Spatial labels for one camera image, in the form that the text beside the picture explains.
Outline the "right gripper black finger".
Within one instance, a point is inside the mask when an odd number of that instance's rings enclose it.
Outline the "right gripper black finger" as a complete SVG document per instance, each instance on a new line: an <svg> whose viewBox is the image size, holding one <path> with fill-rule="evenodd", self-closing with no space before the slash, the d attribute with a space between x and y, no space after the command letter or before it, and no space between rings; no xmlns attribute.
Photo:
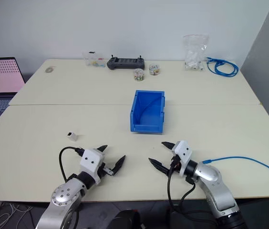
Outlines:
<svg viewBox="0 0 269 229"><path fill-rule="evenodd" d="M161 162L152 158L149 158L148 160L158 171L164 173L166 176L169 176L170 169L166 168Z"/></svg>
<svg viewBox="0 0 269 229"><path fill-rule="evenodd" d="M166 148L168 148L171 151L175 150L175 144L171 142L161 142L162 145L164 145Z"/></svg>

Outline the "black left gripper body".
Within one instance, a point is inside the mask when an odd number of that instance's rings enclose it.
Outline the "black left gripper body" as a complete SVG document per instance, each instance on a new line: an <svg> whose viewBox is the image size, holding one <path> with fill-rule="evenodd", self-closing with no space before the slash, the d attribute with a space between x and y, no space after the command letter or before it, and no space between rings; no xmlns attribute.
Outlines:
<svg viewBox="0 0 269 229"><path fill-rule="evenodd" d="M102 155L98 162L97 175L99 178L103 178L105 175L114 175L114 171L106 167L104 162L104 155Z"/></svg>

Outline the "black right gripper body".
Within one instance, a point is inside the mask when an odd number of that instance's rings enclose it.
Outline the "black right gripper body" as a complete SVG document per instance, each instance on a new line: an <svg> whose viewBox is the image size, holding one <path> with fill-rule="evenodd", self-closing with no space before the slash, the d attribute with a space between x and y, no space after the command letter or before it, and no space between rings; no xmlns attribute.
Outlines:
<svg viewBox="0 0 269 229"><path fill-rule="evenodd" d="M179 173L181 169L181 159L179 155L175 155L171 159L171 164L170 164L170 169L169 169L169 174L173 174L174 172Z"/></svg>

